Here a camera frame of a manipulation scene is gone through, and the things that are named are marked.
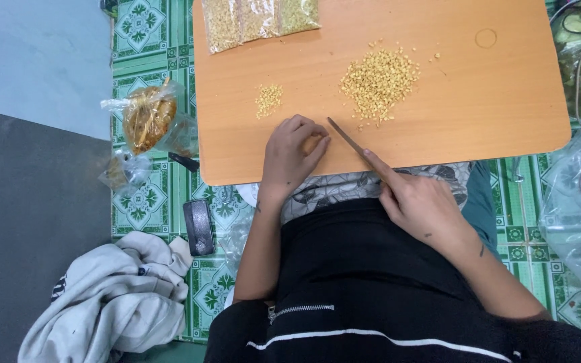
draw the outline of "black phone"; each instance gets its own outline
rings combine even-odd
[[[208,202],[205,199],[185,202],[183,216],[187,227],[187,240],[190,243],[190,254],[197,257],[214,253]]]

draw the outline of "table surface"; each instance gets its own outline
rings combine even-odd
[[[325,125],[332,134],[316,175],[369,169],[328,126],[327,116],[392,167],[545,153],[569,141],[569,117],[543,2],[319,4],[320,30],[208,55],[201,2],[194,2],[199,156],[208,185],[260,181],[268,137],[293,114]],[[420,63],[422,74],[413,95],[392,109],[395,120],[358,132],[360,120],[351,118],[354,102],[338,93],[338,83],[349,63],[362,59],[368,43],[380,38],[389,50],[396,50],[399,41],[410,59]],[[281,85],[283,104],[258,120],[254,100],[262,84]]]

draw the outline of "circular stain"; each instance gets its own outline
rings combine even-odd
[[[496,31],[481,29],[474,36],[474,42],[483,49],[490,49],[496,44]]]

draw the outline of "zipper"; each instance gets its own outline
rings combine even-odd
[[[275,307],[272,306],[268,308],[268,319],[270,319],[270,325],[277,319],[280,315],[286,313],[294,313],[296,311],[315,311],[315,310],[335,310],[334,305],[306,305],[306,306],[296,306],[294,308],[286,308],[278,313],[275,313]]]

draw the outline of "white stripe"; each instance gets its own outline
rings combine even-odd
[[[505,355],[501,355],[499,353],[495,353],[493,351],[469,347],[469,346],[460,346],[458,344],[452,344],[448,342],[444,342],[438,339],[419,339],[419,340],[395,340],[389,338],[387,335],[380,333],[379,331],[375,330],[361,330],[361,329],[344,329],[344,330],[333,330],[333,331],[310,331],[307,333],[296,333],[296,334],[287,334],[287,335],[279,335],[275,336],[274,338],[270,339],[266,344],[260,346],[253,342],[248,342],[246,346],[254,347],[258,350],[264,350],[270,346],[270,344],[277,342],[279,340],[291,340],[291,339],[299,339],[299,338],[311,338],[314,336],[334,336],[334,335],[342,335],[342,334],[359,334],[359,335],[377,335],[383,336],[388,339],[390,342],[396,344],[397,346],[401,347],[414,347],[414,346],[429,346],[429,345],[437,345],[443,346],[452,350],[459,350],[459,351],[467,351],[470,353],[478,353],[482,355],[487,355],[492,358],[501,359],[505,362],[512,363],[512,360],[508,359]]]

